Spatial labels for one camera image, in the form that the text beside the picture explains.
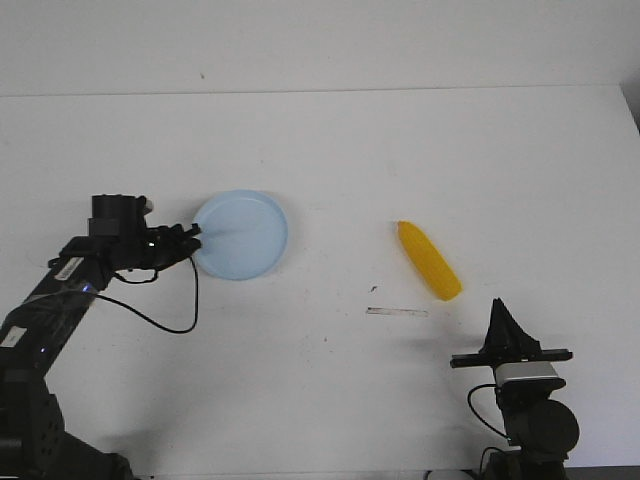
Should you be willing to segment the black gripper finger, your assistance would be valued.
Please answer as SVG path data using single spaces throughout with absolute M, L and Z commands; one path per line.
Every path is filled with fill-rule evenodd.
M 173 261 L 183 261 L 190 258 L 202 246 L 198 236 L 201 234 L 200 226 L 193 223 L 187 230 L 182 225 L 176 224 L 170 228 L 171 233 L 171 258 Z
M 481 353 L 540 353 L 540 342 L 515 321 L 500 298 L 492 301 L 490 322 Z

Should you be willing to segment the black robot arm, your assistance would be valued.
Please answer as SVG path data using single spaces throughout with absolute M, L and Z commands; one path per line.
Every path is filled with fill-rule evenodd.
M 95 195 L 72 238 L 1 325 L 1 474 L 15 479 L 131 479 L 129 461 L 67 432 L 45 377 L 92 303 L 124 271 L 158 274 L 200 248 L 198 225 L 150 227 L 144 196 Z
M 474 479 L 565 479 L 568 453 L 579 440 L 574 413 L 551 394 L 566 386 L 553 367 L 568 361 L 568 349 L 544 349 L 513 318 L 504 302 L 492 302 L 490 321 L 482 348 L 473 354 L 451 357 L 457 368 L 489 367 L 504 429 L 487 424 L 505 439 L 509 449 L 487 447 L 481 454 Z

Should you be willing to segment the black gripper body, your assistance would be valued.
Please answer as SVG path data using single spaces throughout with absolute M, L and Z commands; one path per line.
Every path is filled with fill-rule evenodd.
M 573 358 L 573 352 L 568 349 L 545 349 L 539 353 L 514 354 L 510 352 L 478 352 L 470 354 L 454 354 L 449 365 L 453 369 L 490 367 L 492 369 L 506 363 L 518 362 L 560 362 Z
M 166 227 L 147 226 L 153 204 L 145 196 L 101 194 L 91 198 L 89 255 L 112 271 L 164 270 L 175 263 Z

